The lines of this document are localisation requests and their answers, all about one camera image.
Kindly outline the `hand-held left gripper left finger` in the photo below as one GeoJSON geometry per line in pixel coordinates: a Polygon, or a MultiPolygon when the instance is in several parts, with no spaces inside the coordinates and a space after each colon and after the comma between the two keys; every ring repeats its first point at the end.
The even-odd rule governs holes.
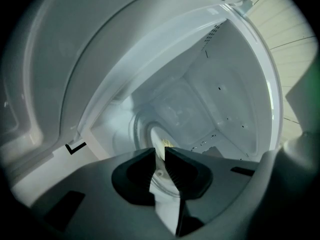
{"type": "Polygon", "coordinates": [[[63,240],[174,240],[150,192],[154,148],[89,163],[42,194],[32,211],[63,240]]]}

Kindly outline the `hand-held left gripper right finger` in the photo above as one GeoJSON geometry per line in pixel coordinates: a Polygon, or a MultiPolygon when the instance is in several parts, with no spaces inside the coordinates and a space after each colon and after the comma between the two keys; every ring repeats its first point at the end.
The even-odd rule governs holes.
{"type": "Polygon", "coordinates": [[[176,236],[211,222],[243,191],[258,163],[165,147],[164,165],[179,192],[176,236]]]}

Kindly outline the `white microwave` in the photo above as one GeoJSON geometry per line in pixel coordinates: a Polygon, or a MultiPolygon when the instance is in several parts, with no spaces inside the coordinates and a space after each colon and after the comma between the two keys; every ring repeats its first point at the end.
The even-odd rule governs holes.
{"type": "Polygon", "coordinates": [[[138,149],[136,116],[179,147],[259,161],[283,96],[249,0],[30,0],[0,53],[0,167],[9,191],[66,144],[138,149]]]}

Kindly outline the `white flat plate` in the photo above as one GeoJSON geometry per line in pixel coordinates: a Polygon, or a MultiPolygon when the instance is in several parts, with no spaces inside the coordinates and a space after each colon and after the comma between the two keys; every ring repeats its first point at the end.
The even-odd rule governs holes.
{"type": "MultiPolygon", "coordinates": [[[[168,133],[169,130],[166,129],[160,122],[156,120],[152,120],[143,116],[141,114],[137,115],[134,119],[133,124],[133,139],[136,148],[144,149],[144,148],[154,148],[150,144],[148,128],[150,126],[161,126],[168,133]]],[[[156,154],[155,154],[155,172],[151,178],[150,190],[154,191],[157,195],[167,195],[171,198],[179,198],[180,194],[175,184],[171,180],[169,173],[165,169],[159,169],[156,165],[156,154]]]]}

